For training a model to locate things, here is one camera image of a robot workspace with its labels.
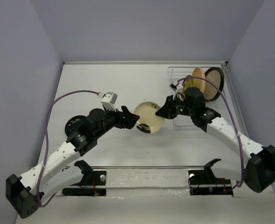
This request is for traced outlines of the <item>cream plate black mark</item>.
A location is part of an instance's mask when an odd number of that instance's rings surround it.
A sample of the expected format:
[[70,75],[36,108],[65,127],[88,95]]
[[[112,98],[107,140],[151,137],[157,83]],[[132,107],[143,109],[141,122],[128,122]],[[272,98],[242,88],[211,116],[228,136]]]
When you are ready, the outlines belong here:
[[157,116],[156,112],[161,107],[153,102],[140,103],[134,110],[134,114],[140,118],[135,127],[143,133],[155,133],[164,126],[165,119]]

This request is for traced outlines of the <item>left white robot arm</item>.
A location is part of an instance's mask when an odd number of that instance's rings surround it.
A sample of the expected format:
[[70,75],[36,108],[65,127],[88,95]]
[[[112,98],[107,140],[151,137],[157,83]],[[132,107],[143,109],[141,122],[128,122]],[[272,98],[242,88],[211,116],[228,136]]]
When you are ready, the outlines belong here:
[[139,118],[126,106],[120,111],[95,108],[88,116],[79,116],[55,152],[45,154],[43,161],[27,172],[6,179],[6,198],[20,218],[25,219],[45,207],[44,200],[53,198],[66,186],[89,183],[93,169],[80,157],[112,128],[132,129]]

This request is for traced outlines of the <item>yellow patterned black-rim plate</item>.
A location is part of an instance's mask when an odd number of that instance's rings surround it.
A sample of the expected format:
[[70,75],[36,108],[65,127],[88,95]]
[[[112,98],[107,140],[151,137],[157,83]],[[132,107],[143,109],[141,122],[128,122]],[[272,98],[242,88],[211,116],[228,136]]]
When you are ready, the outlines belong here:
[[188,75],[186,76],[186,78],[184,79],[183,83],[183,92],[186,91],[186,89],[193,87],[193,78],[192,76]]

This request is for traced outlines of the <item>red rim white plate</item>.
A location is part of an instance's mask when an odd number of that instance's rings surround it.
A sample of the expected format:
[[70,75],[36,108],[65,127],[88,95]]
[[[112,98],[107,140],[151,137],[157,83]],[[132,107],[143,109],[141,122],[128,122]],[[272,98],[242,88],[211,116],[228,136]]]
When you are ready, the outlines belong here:
[[220,92],[223,91],[225,77],[220,67],[211,67],[205,72],[206,83],[204,98],[206,102],[212,102],[218,99]]

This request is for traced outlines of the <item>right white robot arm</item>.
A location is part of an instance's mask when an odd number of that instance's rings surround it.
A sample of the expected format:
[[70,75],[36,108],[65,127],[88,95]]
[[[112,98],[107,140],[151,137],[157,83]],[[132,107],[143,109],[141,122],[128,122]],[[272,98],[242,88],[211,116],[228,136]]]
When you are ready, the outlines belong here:
[[204,95],[198,88],[186,89],[182,100],[168,96],[156,115],[164,119],[189,116],[196,127],[217,138],[239,156],[240,161],[235,165],[222,159],[207,163],[203,171],[206,182],[230,179],[236,181],[238,187],[244,183],[256,193],[275,182],[275,147],[265,147],[239,132],[235,123],[229,124],[218,112],[206,106]]

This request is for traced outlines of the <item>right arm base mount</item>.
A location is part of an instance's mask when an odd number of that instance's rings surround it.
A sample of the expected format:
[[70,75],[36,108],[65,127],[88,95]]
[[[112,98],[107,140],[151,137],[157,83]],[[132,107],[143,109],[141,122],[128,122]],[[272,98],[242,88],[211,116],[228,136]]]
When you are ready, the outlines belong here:
[[230,180],[216,178],[203,169],[188,171],[188,185],[191,196],[233,195]]

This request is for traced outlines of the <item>black round plate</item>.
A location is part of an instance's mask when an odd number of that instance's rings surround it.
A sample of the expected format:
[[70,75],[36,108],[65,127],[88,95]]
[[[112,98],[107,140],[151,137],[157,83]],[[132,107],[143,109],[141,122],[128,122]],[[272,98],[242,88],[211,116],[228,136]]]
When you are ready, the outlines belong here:
[[67,121],[64,132],[69,137],[74,131],[76,131],[82,124],[86,117],[83,115],[77,115]]

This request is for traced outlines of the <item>orange round plate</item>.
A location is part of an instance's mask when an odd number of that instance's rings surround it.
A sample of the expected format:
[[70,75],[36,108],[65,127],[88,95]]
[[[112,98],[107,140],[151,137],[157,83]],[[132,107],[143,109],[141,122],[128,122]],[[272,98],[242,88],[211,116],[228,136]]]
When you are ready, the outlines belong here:
[[203,94],[206,88],[205,73],[202,68],[196,67],[192,73],[192,86],[198,88]]

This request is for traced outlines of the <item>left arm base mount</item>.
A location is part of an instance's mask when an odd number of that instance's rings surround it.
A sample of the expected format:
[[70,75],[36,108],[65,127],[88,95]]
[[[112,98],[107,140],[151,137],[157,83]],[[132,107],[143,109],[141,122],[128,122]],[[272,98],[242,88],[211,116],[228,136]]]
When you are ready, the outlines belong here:
[[106,196],[106,170],[94,170],[84,175],[80,181],[63,188],[64,196]]

